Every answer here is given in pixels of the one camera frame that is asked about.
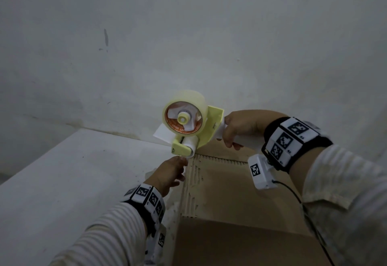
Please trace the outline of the person's left hand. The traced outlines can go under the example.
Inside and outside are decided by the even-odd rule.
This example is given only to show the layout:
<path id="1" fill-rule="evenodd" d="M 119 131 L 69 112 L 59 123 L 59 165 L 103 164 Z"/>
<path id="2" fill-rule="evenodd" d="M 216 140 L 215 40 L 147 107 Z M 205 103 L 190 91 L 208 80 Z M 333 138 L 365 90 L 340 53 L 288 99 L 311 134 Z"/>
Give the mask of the person's left hand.
<path id="1" fill-rule="evenodd" d="M 156 188 L 162 197 L 166 197 L 172 188 L 172 171 L 184 171 L 188 165 L 188 159 L 182 156 L 174 156 L 164 161 L 153 174 L 144 181 L 144 184 Z"/>

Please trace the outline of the clear packing tape roll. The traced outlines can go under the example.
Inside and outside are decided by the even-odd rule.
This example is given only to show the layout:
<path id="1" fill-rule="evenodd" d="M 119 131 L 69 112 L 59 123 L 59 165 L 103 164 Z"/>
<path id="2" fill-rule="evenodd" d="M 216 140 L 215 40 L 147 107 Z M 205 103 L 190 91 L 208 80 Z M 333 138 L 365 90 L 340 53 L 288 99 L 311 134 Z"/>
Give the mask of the clear packing tape roll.
<path id="1" fill-rule="evenodd" d="M 175 134 L 196 136 L 204 129 L 207 113 L 208 105 L 202 94 L 181 90 L 163 108 L 162 122 Z"/>

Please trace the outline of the black marker-tagged left wristband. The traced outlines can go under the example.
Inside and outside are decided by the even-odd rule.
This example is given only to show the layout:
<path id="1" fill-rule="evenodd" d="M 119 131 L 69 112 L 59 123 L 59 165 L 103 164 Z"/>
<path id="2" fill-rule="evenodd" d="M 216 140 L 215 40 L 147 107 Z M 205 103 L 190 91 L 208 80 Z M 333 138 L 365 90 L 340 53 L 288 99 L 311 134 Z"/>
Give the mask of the black marker-tagged left wristband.
<path id="1" fill-rule="evenodd" d="M 124 195 L 122 203 L 137 210 L 146 225 L 148 235 L 155 237 L 166 211 L 161 193 L 154 186 L 142 183 L 130 189 Z"/>

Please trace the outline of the black marker-tagged right wristband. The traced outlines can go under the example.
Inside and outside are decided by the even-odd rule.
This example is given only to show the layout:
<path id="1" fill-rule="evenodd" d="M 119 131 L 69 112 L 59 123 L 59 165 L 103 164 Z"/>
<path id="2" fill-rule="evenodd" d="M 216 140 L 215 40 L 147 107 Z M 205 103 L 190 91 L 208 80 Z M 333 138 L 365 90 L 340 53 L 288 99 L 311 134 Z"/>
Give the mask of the black marker-tagged right wristband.
<path id="1" fill-rule="evenodd" d="M 289 174 L 294 163 L 308 151 L 331 145 L 331 139 L 311 122 L 280 117 L 265 128 L 262 153 L 276 170 Z"/>

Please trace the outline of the person's left forearm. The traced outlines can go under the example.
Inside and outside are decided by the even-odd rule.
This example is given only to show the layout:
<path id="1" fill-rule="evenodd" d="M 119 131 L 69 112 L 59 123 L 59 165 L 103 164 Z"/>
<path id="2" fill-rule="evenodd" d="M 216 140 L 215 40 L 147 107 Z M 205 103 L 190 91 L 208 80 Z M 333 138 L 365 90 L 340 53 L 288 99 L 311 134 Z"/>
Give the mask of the person's left forearm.
<path id="1" fill-rule="evenodd" d="M 119 203 L 91 224 L 49 266 L 144 266 L 147 230 L 138 211 Z"/>

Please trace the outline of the brown cardboard box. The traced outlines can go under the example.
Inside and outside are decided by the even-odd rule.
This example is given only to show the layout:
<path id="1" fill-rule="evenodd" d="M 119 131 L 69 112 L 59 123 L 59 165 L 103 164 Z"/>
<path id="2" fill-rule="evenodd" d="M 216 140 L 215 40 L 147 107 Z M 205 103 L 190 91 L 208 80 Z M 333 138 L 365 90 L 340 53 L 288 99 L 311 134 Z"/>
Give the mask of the brown cardboard box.
<path id="1" fill-rule="evenodd" d="M 185 170 L 172 266 L 331 266 L 289 176 L 274 170 L 277 187 L 255 188 L 254 154 L 217 140 L 196 151 Z"/>

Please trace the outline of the person's right hand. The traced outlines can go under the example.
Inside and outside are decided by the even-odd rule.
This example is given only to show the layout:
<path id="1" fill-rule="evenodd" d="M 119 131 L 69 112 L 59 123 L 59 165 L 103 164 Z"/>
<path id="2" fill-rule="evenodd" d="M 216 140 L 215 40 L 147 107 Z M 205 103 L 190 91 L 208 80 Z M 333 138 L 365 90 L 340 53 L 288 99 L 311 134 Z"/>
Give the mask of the person's right hand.
<path id="1" fill-rule="evenodd" d="M 223 136 L 263 136 L 266 127 L 282 117 L 288 115 L 264 109 L 233 111 L 224 117 L 222 140 Z"/>

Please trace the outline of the person's right forearm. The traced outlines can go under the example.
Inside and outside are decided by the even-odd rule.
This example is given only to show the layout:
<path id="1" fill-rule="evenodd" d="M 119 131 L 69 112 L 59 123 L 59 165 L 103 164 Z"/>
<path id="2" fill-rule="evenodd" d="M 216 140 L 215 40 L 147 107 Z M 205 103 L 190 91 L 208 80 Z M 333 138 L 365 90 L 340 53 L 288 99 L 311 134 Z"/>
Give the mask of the person's right forearm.
<path id="1" fill-rule="evenodd" d="M 332 145 L 289 175 L 336 266 L 387 266 L 387 168 Z"/>

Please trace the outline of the black marker-tagged wristband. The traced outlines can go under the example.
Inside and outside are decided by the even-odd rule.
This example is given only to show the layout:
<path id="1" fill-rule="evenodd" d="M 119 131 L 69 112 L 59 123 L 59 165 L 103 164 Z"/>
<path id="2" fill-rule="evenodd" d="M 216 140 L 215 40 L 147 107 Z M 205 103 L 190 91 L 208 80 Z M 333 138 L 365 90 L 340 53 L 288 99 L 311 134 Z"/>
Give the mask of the black marker-tagged wristband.
<path id="1" fill-rule="evenodd" d="M 262 153 L 276 170 L 289 174 L 294 163 L 308 151 L 331 145 L 331 139 L 311 122 L 280 117 L 265 128 Z"/>
<path id="2" fill-rule="evenodd" d="M 155 237 L 166 211 L 161 193 L 154 186 L 142 183 L 130 189 L 124 195 L 122 203 L 137 210 L 146 225 L 148 235 Z"/>

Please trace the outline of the yellow-green tape dispenser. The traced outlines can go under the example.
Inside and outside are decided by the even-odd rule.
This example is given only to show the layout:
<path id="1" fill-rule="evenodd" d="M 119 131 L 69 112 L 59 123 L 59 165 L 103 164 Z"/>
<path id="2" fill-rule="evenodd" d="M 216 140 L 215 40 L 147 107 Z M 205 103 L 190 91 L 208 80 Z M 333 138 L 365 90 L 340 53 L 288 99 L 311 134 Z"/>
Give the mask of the yellow-green tape dispenser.
<path id="1" fill-rule="evenodd" d="M 226 127 L 224 110 L 208 105 L 208 113 L 204 129 L 196 136 L 183 136 L 171 132 L 163 122 L 157 128 L 153 137 L 167 143 L 173 155 L 191 158 L 196 150 L 208 142 L 221 139 Z"/>

